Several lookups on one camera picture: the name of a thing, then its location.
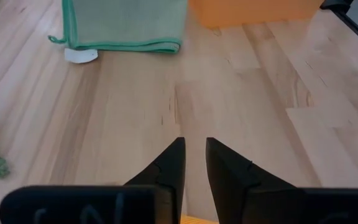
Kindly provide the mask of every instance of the folded towel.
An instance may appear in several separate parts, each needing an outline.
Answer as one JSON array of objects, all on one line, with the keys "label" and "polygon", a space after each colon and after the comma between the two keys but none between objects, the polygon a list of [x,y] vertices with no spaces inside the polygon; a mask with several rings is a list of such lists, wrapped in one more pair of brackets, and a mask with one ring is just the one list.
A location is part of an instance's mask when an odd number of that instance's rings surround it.
[{"label": "folded towel", "polygon": [[176,53],[187,0],[62,0],[63,38],[72,49]]}]

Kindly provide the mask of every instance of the orange container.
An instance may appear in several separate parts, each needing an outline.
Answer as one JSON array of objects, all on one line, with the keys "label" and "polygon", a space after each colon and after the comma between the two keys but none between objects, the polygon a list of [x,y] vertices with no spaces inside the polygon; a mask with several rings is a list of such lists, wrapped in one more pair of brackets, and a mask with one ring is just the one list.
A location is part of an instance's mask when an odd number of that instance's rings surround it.
[{"label": "orange container", "polygon": [[311,18],[324,0],[189,0],[206,27]]}]

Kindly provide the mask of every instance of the white tag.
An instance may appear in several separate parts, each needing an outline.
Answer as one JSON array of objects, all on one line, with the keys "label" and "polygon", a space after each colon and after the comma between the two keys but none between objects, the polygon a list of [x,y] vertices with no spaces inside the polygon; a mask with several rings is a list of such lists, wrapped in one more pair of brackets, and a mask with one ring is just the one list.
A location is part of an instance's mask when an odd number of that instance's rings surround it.
[{"label": "white tag", "polygon": [[65,60],[73,63],[86,63],[98,58],[98,50],[72,50],[65,49]]}]

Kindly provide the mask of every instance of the wood grain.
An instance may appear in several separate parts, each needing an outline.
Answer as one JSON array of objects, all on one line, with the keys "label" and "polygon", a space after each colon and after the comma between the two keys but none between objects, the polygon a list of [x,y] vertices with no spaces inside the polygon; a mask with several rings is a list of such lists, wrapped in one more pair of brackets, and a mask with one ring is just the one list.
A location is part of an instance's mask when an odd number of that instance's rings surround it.
[{"label": "wood grain", "polygon": [[32,184],[123,184],[186,137],[183,212],[217,220],[205,138],[296,186],[358,187],[358,36],[312,20],[206,29],[176,55],[64,61],[59,0],[0,0],[0,201]]}]

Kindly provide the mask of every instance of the green cloth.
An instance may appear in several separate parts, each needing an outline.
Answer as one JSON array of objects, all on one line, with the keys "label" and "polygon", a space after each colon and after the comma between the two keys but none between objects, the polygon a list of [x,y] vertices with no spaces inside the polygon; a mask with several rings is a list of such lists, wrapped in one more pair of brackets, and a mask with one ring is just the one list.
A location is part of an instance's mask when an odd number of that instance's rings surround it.
[{"label": "green cloth", "polygon": [[187,0],[62,0],[63,39],[71,49],[176,53]]}]

